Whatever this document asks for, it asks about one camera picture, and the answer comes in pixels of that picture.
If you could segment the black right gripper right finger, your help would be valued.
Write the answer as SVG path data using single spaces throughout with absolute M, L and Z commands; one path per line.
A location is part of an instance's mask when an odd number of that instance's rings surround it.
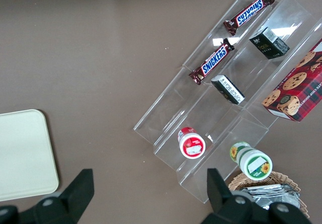
M 266 210 L 242 195 L 233 195 L 216 168 L 207 170 L 207 194 L 213 212 L 203 223 L 311 223 L 292 204 L 275 202 Z

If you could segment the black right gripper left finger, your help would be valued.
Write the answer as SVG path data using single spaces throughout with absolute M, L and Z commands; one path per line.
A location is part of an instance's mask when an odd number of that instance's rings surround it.
M 93 170 L 83 169 L 59 196 L 21 212 L 19 223 L 78 223 L 94 192 Z

